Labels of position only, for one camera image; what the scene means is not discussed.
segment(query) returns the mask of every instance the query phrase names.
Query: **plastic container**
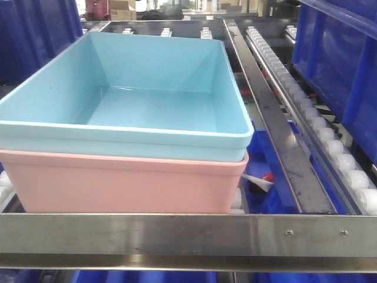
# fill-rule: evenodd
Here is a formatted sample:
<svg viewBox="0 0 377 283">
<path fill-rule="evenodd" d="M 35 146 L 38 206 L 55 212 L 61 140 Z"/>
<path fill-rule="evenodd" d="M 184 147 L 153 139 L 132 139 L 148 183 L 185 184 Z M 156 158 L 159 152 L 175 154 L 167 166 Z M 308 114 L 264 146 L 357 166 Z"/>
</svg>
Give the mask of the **plastic container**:
<svg viewBox="0 0 377 283">
<path fill-rule="evenodd" d="M 56 282 L 59 271 L 22 269 L 17 271 L 3 269 L 0 278 L 14 283 L 52 283 Z M 67 283 L 216 283 L 216 272 L 187 271 L 118 271 L 118 270 L 77 270 L 64 282 Z"/>
<path fill-rule="evenodd" d="M 377 163 L 377 2 L 303 0 L 293 63 Z"/>
<path fill-rule="evenodd" d="M 0 150 L 27 212 L 227 213 L 248 161 Z"/>
<path fill-rule="evenodd" d="M 0 80 L 19 83 L 82 35 L 74 0 L 0 1 Z"/>
<path fill-rule="evenodd" d="M 70 283 L 216 283 L 215 272 L 75 271 Z"/>
<path fill-rule="evenodd" d="M 0 149 L 240 162 L 252 134 L 218 40 L 89 32 L 0 101 Z"/>
</svg>

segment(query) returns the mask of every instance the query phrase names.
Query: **stacked tubs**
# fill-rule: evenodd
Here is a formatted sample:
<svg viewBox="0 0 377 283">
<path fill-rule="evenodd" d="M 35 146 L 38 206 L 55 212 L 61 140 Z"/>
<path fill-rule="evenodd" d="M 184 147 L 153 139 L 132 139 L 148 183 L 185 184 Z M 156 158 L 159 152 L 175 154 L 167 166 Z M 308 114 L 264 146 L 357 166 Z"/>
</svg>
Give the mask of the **stacked tubs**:
<svg viewBox="0 0 377 283">
<path fill-rule="evenodd" d="M 28 212 L 228 212 L 252 134 L 216 40 L 89 32 L 0 101 Z"/>
</svg>

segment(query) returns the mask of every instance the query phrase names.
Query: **bolt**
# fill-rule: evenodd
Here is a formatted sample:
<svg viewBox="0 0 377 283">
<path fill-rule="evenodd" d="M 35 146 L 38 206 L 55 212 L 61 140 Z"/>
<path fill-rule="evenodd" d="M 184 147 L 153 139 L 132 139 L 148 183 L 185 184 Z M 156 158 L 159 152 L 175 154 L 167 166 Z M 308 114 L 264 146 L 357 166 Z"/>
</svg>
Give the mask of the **bolt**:
<svg viewBox="0 0 377 283">
<path fill-rule="evenodd" d="M 348 231 L 347 230 L 341 230 L 341 232 L 339 233 L 339 236 L 341 236 L 341 237 L 347 237 L 347 235 L 348 235 Z"/>
<path fill-rule="evenodd" d="M 293 234 L 294 234 L 294 232 L 292 230 L 285 231 L 285 235 L 288 236 L 288 237 L 292 237 Z"/>
</svg>

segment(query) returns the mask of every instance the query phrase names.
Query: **metal bar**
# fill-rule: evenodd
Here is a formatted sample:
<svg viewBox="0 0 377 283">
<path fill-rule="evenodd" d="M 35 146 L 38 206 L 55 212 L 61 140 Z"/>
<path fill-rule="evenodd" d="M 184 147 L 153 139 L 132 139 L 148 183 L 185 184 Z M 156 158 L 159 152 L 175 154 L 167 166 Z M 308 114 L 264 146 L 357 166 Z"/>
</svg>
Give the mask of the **metal bar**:
<svg viewBox="0 0 377 283">
<path fill-rule="evenodd" d="M 0 225 L 1 268 L 377 271 L 373 216 L 3 213 Z"/>
<path fill-rule="evenodd" d="M 336 213 L 236 23 L 232 19 L 224 23 L 299 212 Z"/>
</svg>

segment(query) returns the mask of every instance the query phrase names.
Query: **metal support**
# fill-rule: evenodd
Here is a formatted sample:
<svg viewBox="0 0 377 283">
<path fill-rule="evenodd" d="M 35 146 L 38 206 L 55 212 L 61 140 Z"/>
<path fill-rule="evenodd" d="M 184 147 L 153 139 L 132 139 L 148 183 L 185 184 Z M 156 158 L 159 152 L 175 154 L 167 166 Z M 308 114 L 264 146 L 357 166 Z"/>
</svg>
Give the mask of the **metal support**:
<svg viewBox="0 0 377 283">
<path fill-rule="evenodd" d="M 333 203 L 286 121 L 236 23 L 232 19 L 225 19 L 224 23 L 298 211 L 336 213 Z"/>
</svg>

